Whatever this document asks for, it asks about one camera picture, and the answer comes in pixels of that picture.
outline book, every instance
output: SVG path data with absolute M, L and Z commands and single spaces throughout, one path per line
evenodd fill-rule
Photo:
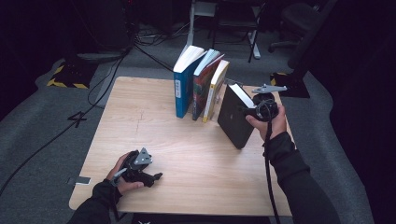
M 219 92 L 223 86 L 225 74 L 227 73 L 230 62 L 221 60 L 215 74 L 210 80 L 209 94 L 207 95 L 203 122 L 207 122 L 213 116 L 213 109 L 219 100 Z
M 193 73 L 204 58 L 204 49 L 190 45 L 181 53 L 174 66 L 176 116 L 184 118 L 192 100 Z
M 238 149 L 246 145 L 254 129 L 246 120 L 243 108 L 255 107 L 252 99 L 238 84 L 227 85 L 218 124 Z
M 198 120 L 206 106 L 207 95 L 210 89 L 210 81 L 219 66 L 224 55 L 219 56 L 219 52 L 210 49 L 206 56 L 201 60 L 201 70 L 198 65 L 193 77 L 193 104 L 192 104 L 192 119 Z

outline gray carpet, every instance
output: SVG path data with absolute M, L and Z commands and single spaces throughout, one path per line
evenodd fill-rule
M 210 41 L 206 35 L 205 31 L 196 33 L 194 45 L 208 49 Z M 261 85 L 268 83 L 273 72 L 289 72 L 286 64 L 289 49 L 280 49 L 273 54 L 266 52 L 268 44 L 275 40 L 276 34 L 261 34 L 258 45 L 262 58 L 252 60 L 252 63 L 248 63 L 246 47 L 219 47 L 231 62 L 227 78 L 247 85 Z M 185 41 L 182 36 L 142 49 L 173 65 Z M 109 84 L 109 79 L 101 80 L 107 75 L 112 76 L 109 72 L 113 63 L 98 67 L 90 90 L 47 87 L 61 61 L 37 79 L 39 90 L 1 121 L 1 185 L 23 161 L 71 124 L 68 117 L 78 111 L 87 111 L 91 107 L 89 101 L 93 103 L 99 99 Z M 171 79 L 172 73 L 133 49 L 116 76 Z M 304 82 L 310 99 L 281 99 L 287 108 L 296 145 L 311 166 L 312 176 L 330 196 L 342 223 L 374 223 L 364 186 L 332 130 L 329 121 L 332 97 L 311 74 L 305 76 Z M 105 104 L 106 97 L 100 105 Z M 21 168 L 0 198 L 0 223 L 65 223 L 72 216 L 68 201 L 73 187 L 65 181 L 79 174 L 102 113 L 103 109 L 99 107 L 92 109 L 78 128 L 71 127 Z M 130 218 L 128 215 L 121 223 L 129 223 Z M 282 223 L 292 223 L 288 217 L 281 220 Z

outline blue book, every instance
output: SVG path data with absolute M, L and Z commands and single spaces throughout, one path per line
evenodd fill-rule
M 176 116 L 184 118 L 192 100 L 193 73 L 206 51 L 189 46 L 178 58 L 174 67 Z

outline hand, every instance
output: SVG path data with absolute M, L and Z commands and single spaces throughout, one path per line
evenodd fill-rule
M 285 106 L 277 105 L 277 109 L 278 109 L 279 113 L 272 120 L 272 134 L 270 136 L 270 139 L 273 139 L 278 134 L 285 132 L 286 127 L 287 127 Z M 251 126 L 253 126 L 259 130 L 262 140 L 265 141 L 265 135 L 267 135 L 268 123 L 259 121 L 251 115 L 247 115 L 246 119 L 251 124 Z
M 119 160 L 117 161 L 116 165 L 114 166 L 113 169 L 111 169 L 111 171 L 108 173 L 106 179 L 111 180 L 114 176 L 114 174 L 121 168 L 123 161 L 125 160 L 125 158 L 128 156 L 129 152 L 123 156 L 121 156 L 119 158 Z M 122 176 L 120 177 L 120 182 L 117 185 L 117 188 L 119 189 L 120 194 L 124 194 L 129 190 L 132 189 L 140 189 L 143 188 L 144 184 L 142 182 L 134 182 L 134 183 L 130 183 L 130 182 L 126 182 Z

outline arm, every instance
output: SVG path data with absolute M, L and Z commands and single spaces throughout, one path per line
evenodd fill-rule
M 118 189 L 105 179 L 95 185 L 91 198 L 82 203 L 68 224 L 78 223 L 110 223 L 109 208 L 113 200 L 117 203 L 122 195 Z
M 120 177 L 119 184 L 114 187 L 110 184 L 113 175 L 120 169 L 129 153 L 119 158 L 114 168 L 108 173 L 106 179 L 93 187 L 91 198 L 82 203 L 68 224 L 108 224 L 110 223 L 109 208 L 111 204 L 118 203 L 120 197 L 132 189 L 144 187 L 142 182 L 128 183 Z
M 266 156 L 274 166 L 277 182 L 288 198 L 295 223 L 341 223 L 339 216 L 323 189 L 309 174 L 309 166 L 303 161 L 286 132 L 285 107 L 278 106 L 279 114 L 272 120 L 272 134 Z M 247 116 L 247 121 L 260 131 L 263 140 L 267 123 Z

